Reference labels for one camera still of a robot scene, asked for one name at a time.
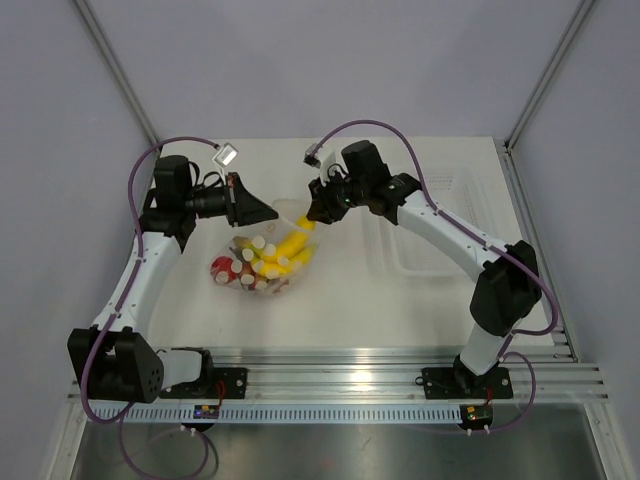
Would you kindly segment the red fruit bunch with leaves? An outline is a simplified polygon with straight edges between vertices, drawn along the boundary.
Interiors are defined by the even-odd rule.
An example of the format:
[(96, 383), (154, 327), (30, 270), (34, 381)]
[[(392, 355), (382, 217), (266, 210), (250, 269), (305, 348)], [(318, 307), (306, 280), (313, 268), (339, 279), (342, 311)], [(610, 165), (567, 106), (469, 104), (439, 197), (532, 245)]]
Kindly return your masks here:
[(281, 279), (269, 279), (254, 270), (252, 261), (260, 257), (251, 240), (235, 236), (209, 263), (209, 274), (216, 285), (256, 294), (274, 293)]

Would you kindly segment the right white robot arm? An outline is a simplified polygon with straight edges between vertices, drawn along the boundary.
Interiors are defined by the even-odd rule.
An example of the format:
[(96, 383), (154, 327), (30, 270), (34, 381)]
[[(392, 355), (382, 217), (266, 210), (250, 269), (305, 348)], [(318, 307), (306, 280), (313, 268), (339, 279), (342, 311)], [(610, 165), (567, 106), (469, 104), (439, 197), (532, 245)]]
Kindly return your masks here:
[(341, 155), (338, 165), (334, 151), (317, 144), (307, 149), (305, 164), (319, 171), (309, 184), (308, 218), (330, 225), (365, 207), (426, 240), (467, 274), (475, 284), (469, 306), (474, 326), (439, 386), (461, 398), (483, 395), (508, 338), (541, 299), (533, 247), (506, 244), (429, 203), (419, 180), (392, 174), (369, 140), (348, 145)]

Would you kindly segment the clear zip top bag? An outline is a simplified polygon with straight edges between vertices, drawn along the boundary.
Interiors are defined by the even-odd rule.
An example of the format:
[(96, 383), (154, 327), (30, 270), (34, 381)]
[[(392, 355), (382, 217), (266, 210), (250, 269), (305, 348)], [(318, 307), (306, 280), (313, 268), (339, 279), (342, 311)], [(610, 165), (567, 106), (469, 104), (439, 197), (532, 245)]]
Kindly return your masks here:
[(249, 227), (228, 241), (209, 264), (215, 285), (258, 296), (279, 296), (309, 269), (320, 243), (321, 225), (306, 217), (308, 203), (277, 199), (274, 220)]

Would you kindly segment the yellow banana bunch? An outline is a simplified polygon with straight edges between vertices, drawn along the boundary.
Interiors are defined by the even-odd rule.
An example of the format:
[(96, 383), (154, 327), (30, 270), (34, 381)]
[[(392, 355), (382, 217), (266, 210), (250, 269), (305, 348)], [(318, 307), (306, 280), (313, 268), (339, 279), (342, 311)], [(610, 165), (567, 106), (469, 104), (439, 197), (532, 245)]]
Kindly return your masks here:
[(316, 222), (302, 215), (295, 227), (277, 244), (265, 237), (255, 236), (251, 244), (260, 259), (252, 261), (254, 270), (269, 279), (288, 277), (309, 264), (315, 256), (317, 245), (312, 242)]

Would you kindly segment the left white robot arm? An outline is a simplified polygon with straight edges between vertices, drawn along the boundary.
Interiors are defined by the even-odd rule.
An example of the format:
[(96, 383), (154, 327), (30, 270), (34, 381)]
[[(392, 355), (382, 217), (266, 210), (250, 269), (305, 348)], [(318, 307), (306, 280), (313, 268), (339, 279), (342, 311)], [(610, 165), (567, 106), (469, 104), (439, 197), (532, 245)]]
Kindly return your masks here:
[(131, 256), (111, 298), (90, 327), (76, 328), (68, 338), (85, 403), (150, 404), (165, 393), (195, 398), (218, 393), (221, 376), (211, 353), (197, 347), (156, 350), (145, 338), (151, 317), (197, 220), (223, 217), (232, 227), (244, 227), (278, 217), (235, 172), (218, 186), (196, 184), (184, 156), (158, 159), (153, 182), (134, 217)]

